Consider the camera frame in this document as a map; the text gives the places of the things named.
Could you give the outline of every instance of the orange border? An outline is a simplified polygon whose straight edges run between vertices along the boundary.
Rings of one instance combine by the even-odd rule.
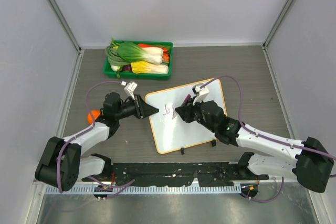
[[[188,85],[191,85],[191,84],[197,84],[197,83],[200,83],[200,82],[208,82],[208,81],[210,81],[210,80],[212,80],[212,79],[213,79],[213,78],[211,78],[211,79],[207,79],[207,80],[203,80],[203,81],[196,81],[196,82],[188,83],[188,84],[185,84],[185,85],[181,85],[181,86],[177,86],[177,87],[173,87],[173,88],[169,88],[169,89],[164,89],[164,90],[160,90],[160,91],[155,91],[155,92],[148,93],[147,95],[149,95],[149,94],[156,94],[156,93],[160,93],[160,92],[167,91],[167,90],[177,89],[177,88],[180,88],[180,87],[188,86]],[[225,115],[227,115],[227,112],[226,112],[226,104],[225,104],[225,99],[224,99],[224,94],[223,94],[223,88],[222,88],[222,83],[221,83],[221,81],[220,81],[219,79],[217,79],[217,80],[219,81],[219,86],[220,86],[220,88],[221,88],[220,90],[221,90],[221,92],[222,92]],[[155,148],[156,148],[156,151],[157,151],[159,154],[166,154],[166,153],[176,152],[176,151],[179,151],[179,150],[180,150],[180,149],[175,149],[175,150],[171,150],[171,151],[168,151],[168,152],[160,152],[159,149],[157,148],[156,137],[155,137],[155,135],[154,135],[154,130],[153,130],[153,125],[152,125],[152,120],[151,120],[150,117],[149,117],[149,122],[150,122],[150,124],[151,124],[151,129],[152,129],[152,133],[153,133],[153,137],[154,137]],[[186,146],[186,147],[184,147],[184,148],[189,148],[189,147],[193,147],[193,146],[196,146],[196,145],[209,143],[209,142],[211,142],[212,140],[213,140],[213,139],[208,140],[208,141],[205,141],[205,142],[201,142],[201,143],[198,143],[198,144],[189,145],[189,146]]]

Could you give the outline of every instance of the carrot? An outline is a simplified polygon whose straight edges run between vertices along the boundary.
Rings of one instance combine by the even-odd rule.
[[[164,61],[170,61],[170,56],[169,56],[169,54],[168,53],[166,53],[166,52],[164,52],[163,53],[163,57],[162,57],[162,59],[164,60]]]
[[[138,46],[139,46],[139,47],[159,47],[159,46],[157,46],[157,45],[147,45],[147,44],[142,44],[142,43],[138,44]],[[160,47],[160,48],[163,49],[163,52],[168,52],[168,49],[166,49],[166,48],[164,48],[164,47]]]

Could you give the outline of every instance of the handwriting on whiteboard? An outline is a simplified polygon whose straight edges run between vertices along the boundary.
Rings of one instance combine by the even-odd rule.
[[[172,107],[167,107],[167,104],[164,106],[164,113],[163,115],[168,115],[172,112],[172,119],[174,119],[177,116],[177,112]]]

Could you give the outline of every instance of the whiteboard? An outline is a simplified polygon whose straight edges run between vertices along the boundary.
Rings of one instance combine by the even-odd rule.
[[[149,117],[158,153],[165,154],[179,151],[181,148],[189,148],[216,139],[215,133],[210,132],[197,122],[185,123],[174,111],[174,108],[182,105],[188,94],[192,97],[194,96],[192,91],[194,85],[206,83],[209,80],[194,82],[146,95],[146,103],[159,109],[158,113]],[[215,101],[227,114],[220,81],[215,80],[207,87],[210,93],[204,101]]]

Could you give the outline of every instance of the yellow vegetable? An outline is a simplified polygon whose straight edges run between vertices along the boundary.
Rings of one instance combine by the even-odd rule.
[[[166,65],[155,65],[144,60],[131,62],[131,66],[133,73],[167,74],[169,72],[169,67]]]

